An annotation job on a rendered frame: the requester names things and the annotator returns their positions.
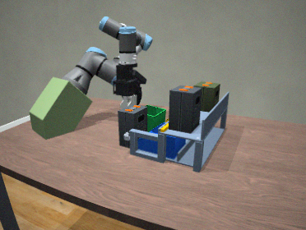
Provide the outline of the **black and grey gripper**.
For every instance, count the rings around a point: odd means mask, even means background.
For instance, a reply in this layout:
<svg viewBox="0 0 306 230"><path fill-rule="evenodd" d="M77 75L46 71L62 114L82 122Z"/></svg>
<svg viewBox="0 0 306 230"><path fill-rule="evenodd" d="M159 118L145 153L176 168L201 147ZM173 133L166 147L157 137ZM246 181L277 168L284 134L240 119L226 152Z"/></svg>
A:
<svg viewBox="0 0 306 230"><path fill-rule="evenodd" d="M126 108L131 104L139 105L141 102L141 97L142 97L142 92L140 87L141 82L132 75L134 67L137 67L137 63L116 65L117 80L113 80L113 88L115 85L116 95L122 95L123 97L123 101L120 104L120 108Z"/></svg>

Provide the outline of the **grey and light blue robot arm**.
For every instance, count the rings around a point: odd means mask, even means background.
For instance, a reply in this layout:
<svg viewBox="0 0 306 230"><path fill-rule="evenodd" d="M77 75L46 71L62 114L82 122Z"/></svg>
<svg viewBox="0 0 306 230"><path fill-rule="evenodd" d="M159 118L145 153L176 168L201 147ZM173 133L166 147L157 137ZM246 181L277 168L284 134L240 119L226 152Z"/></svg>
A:
<svg viewBox="0 0 306 230"><path fill-rule="evenodd" d="M70 81L85 95L94 75L113 85L113 81L117 80L116 65L136 64L139 52L147 51L153 40L135 27L128 26L130 25L122 25L105 16L99 29L117 40L119 37L119 56L110 61L100 49L89 48L75 68L63 76L62 80ZM136 32L140 34L136 36Z"/></svg>

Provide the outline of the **yellow flat bar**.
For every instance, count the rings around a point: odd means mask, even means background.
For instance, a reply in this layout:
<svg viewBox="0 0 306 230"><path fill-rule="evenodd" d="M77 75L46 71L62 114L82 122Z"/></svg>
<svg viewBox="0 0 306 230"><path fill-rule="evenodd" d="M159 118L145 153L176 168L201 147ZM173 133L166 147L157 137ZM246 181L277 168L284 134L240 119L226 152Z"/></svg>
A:
<svg viewBox="0 0 306 230"><path fill-rule="evenodd" d="M160 129L160 132L165 132L167 129L169 129L169 124L166 124L165 126L163 126L163 127Z"/></svg>

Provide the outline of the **green bin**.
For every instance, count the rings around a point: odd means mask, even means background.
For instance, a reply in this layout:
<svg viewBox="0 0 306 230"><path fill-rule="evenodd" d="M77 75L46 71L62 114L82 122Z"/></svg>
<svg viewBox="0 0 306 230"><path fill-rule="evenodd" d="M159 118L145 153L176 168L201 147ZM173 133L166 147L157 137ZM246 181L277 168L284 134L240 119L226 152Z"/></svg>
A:
<svg viewBox="0 0 306 230"><path fill-rule="evenodd" d="M146 105L147 107L147 132L165 122L166 109Z"/></svg>

